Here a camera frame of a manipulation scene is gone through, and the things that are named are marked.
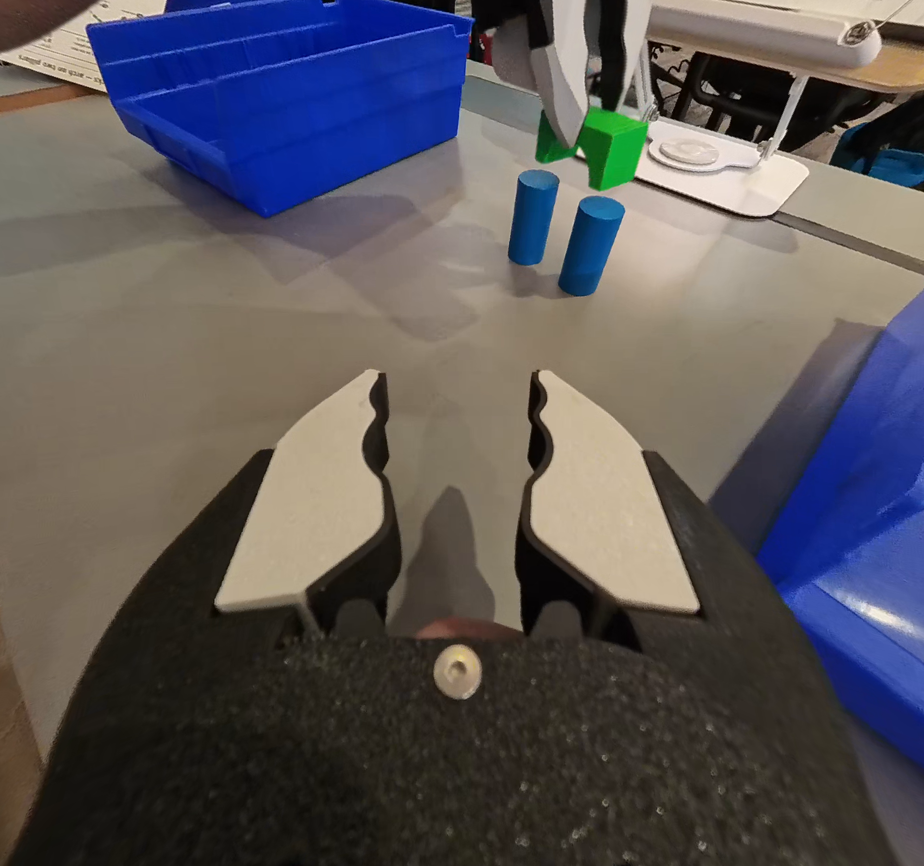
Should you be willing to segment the blue plastic bin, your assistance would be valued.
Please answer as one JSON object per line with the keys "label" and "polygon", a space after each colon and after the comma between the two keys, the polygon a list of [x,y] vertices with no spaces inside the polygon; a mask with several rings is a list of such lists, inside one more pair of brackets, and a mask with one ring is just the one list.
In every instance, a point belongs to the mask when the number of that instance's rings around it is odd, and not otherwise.
{"label": "blue plastic bin", "polygon": [[471,28],[391,0],[167,0],[86,32],[128,132],[271,217],[455,138]]}
{"label": "blue plastic bin", "polygon": [[843,707],[922,765],[922,294],[880,335],[757,561]]}

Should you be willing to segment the dark teal bag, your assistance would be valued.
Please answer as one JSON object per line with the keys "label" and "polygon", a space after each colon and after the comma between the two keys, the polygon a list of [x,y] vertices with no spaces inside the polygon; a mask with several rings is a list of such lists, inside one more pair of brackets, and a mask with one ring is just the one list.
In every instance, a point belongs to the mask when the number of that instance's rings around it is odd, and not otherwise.
{"label": "dark teal bag", "polygon": [[923,95],[849,128],[829,161],[833,167],[923,190]]}

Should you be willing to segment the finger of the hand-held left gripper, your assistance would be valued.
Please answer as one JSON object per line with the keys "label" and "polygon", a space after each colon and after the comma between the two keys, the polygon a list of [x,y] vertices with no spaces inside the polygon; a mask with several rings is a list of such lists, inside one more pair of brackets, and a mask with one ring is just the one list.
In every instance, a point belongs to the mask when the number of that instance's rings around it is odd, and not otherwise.
{"label": "finger of the hand-held left gripper", "polygon": [[585,31],[588,0],[526,0],[529,65],[558,141],[574,147],[590,100]]}
{"label": "finger of the hand-held left gripper", "polygon": [[592,0],[592,53],[602,108],[620,109],[648,32],[653,0]]}

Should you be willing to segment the white document stand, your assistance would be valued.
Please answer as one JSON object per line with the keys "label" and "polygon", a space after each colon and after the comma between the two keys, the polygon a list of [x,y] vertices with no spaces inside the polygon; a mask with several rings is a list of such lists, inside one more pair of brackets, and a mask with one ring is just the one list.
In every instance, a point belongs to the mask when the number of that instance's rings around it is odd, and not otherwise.
{"label": "white document stand", "polygon": [[777,150],[810,75],[858,70],[882,49],[879,26],[872,20],[732,0],[653,0],[649,39],[690,39],[718,56],[749,59],[790,75],[780,120],[770,122],[770,138],[761,144],[657,116],[650,81],[637,82],[647,101],[644,119],[649,122],[637,178],[750,218],[773,216],[808,178],[802,162],[777,156]]}

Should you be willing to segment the green wooden arch block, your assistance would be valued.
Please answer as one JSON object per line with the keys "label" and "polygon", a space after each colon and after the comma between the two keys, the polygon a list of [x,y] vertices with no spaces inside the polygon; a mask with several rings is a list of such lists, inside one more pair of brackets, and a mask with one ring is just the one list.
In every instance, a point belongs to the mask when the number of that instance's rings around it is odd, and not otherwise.
{"label": "green wooden arch block", "polygon": [[587,161],[589,186],[606,191],[634,179],[646,146],[649,123],[591,106],[574,147],[562,145],[546,114],[539,117],[536,160],[541,164],[575,157]]}

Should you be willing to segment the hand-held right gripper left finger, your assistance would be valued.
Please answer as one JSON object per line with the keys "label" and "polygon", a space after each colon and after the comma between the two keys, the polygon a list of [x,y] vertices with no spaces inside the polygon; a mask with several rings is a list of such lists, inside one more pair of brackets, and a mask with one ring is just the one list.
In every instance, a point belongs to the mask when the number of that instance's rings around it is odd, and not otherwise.
{"label": "hand-held right gripper left finger", "polygon": [[352,601],[387,614],[401,570],[387,376],[368,369],[279,439],[214,598],[222,614],[294,608],[332,629]]}

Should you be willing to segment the wooden clipboard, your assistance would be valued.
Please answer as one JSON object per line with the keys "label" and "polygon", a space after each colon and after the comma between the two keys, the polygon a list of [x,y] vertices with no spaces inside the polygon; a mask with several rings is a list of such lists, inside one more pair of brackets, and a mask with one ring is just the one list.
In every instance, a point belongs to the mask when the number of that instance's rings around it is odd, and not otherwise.
{"label": "wooden clipboard", "polygon": [[876,59],[866,67],[837,72],[833,82],[885,95],[923,92],[923,43],[885,39]]}

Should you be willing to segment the blue wooden cylinder block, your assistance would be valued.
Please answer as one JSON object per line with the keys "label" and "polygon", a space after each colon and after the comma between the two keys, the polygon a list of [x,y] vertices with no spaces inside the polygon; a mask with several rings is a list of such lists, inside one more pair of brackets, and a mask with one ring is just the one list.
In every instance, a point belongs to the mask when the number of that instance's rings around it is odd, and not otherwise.
{"label": "blue wooden cylinder block", "polygon": [[508,245],[512,263],[532,267],[543,260],[559,182],[556,174],[544,169],[519,174]]}
{"label": "blue wooden cylinder block", "polygon": [[595,293],[625,213],[620,202],[602,195],[579,202],[558,280],[562,292]]}

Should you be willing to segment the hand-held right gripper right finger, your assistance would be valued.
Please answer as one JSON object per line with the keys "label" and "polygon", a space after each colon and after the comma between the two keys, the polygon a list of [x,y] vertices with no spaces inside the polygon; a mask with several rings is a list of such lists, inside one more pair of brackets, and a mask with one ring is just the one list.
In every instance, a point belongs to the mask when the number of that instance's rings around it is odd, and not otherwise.
{"label": "hand-held right gripper right finger", "polygon": [[526,480],[515,537],[521,621],[566,601],[590,625],[619,610],[680,617],[700,602],[639,442],[554,372],[530,376]]}

